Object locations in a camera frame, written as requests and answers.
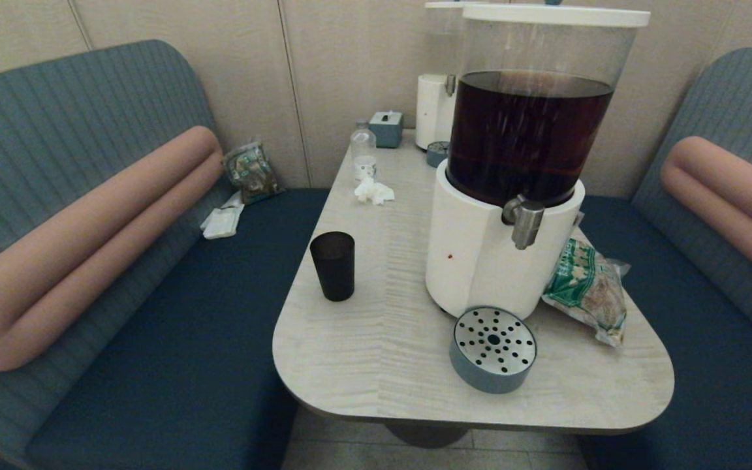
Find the blue seat cushion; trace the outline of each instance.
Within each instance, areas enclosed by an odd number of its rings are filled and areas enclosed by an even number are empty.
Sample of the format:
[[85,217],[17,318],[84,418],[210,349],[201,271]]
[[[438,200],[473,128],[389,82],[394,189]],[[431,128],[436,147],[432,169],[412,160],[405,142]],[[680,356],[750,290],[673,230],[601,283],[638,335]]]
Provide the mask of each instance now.
[[672,402],[650,425],[580,439],[588,466],[752,468],[752,323],[626,200],[589,196],[582,211],[596,249],[632,265],[623,285],[675,371]]
[[326,194],[287,191],[248,206],[234,237],[200,239],[27,455],[52,469],[280,467],[296,402],[272,334]]

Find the snack bag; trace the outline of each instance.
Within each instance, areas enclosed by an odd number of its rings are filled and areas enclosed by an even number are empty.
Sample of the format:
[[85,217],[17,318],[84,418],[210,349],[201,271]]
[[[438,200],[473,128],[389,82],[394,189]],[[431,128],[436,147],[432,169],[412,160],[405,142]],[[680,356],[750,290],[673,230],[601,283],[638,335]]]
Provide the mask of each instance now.
[[591,325],[599,341],[616,347],[623,343],[626,303],[620,277],[627,271],[629,265],[605,259],[591,245],[571,238],[541,300]]
[[234,149],[222,157],[222,166],[231,184],[241,189],[245,205],[283,193],[277,184],[260,142]]

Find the teal upholstered backrest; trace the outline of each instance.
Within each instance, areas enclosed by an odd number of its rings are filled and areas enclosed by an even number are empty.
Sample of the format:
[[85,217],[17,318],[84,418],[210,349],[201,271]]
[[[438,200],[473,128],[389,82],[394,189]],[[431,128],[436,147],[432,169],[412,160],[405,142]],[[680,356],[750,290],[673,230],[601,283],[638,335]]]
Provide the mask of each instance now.
[[[0,74],[0,251],[194,125],[215,125],[200,83],[159,41]],[[114,334],[200,236],[220,181],[38,359],[0,373],[0,457],[23,449]]]
[[[720,57],[693,84],[633,199],[752,320],[752,263],[660,186],[663,160],[687,136],[704,137],[752,163],[752,48]],[[710,321],[715,321],[715,312],[710,312]]]

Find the table pedestal base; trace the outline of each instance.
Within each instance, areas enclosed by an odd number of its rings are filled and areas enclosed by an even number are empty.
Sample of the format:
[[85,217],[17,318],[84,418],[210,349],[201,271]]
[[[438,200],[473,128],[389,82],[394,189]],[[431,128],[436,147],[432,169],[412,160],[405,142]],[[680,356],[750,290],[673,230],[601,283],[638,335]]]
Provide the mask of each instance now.
[[469,432],[469,428],[444,428],[444,426],[412,426],[386,424],[388,431],[404,443],[424,449],[437,449],[456,443]]

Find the pink cylindrical cushion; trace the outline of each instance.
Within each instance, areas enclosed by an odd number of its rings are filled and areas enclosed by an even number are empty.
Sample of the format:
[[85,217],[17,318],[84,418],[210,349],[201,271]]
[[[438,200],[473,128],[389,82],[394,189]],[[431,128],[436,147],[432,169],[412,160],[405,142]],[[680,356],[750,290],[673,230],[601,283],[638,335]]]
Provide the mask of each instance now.
[[41,354],[220,175],[217,138],[194,127],[0,253],[0,371]]
[[752,164],[687,137],[672,147],[660,177],[669,194],[752,261]]

